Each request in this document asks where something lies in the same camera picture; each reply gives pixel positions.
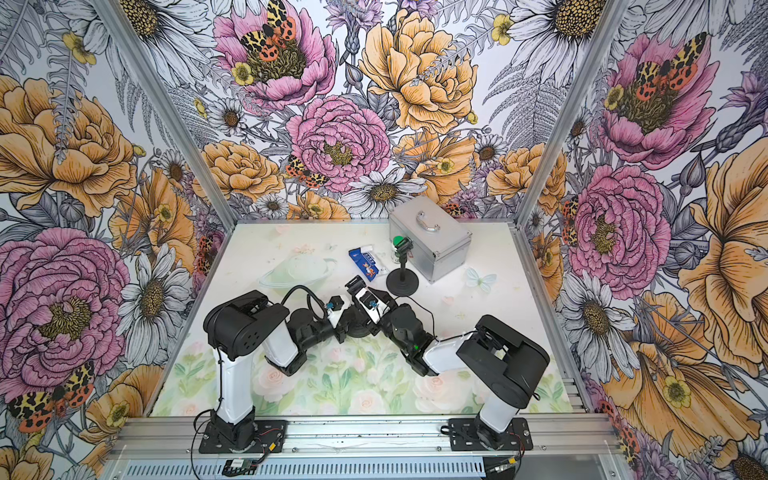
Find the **black round stand base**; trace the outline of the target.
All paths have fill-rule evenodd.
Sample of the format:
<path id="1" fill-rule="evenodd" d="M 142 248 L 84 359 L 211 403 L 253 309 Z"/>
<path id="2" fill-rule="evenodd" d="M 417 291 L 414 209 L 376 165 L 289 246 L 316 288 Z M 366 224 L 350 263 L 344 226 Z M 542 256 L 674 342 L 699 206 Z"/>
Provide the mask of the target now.
<path id="1" fill-rule="evenodd" d="M 417 291 L 418 287 L 418 276 L 408 268 L 397 268 L 387 275 L 386 288 L 395 297 L 411 296 Z"/>

